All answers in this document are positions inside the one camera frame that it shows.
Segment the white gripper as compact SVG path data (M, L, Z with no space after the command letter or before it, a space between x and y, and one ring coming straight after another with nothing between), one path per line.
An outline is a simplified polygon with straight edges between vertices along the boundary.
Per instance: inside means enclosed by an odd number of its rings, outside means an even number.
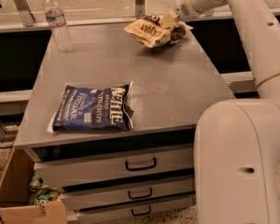
M174 27L179 19L184 22L190 22L200 16L200 13L194 8L190 0L176 0L175 10L168 11L160 19L160 26L164 29Z

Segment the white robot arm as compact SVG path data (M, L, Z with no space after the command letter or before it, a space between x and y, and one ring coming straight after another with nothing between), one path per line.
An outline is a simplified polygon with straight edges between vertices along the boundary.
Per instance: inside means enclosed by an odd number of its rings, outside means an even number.
M216 103L194 139L199 224L280 224L280 23L263 0L176 0L181 21L227 5L258 89L256 99Z

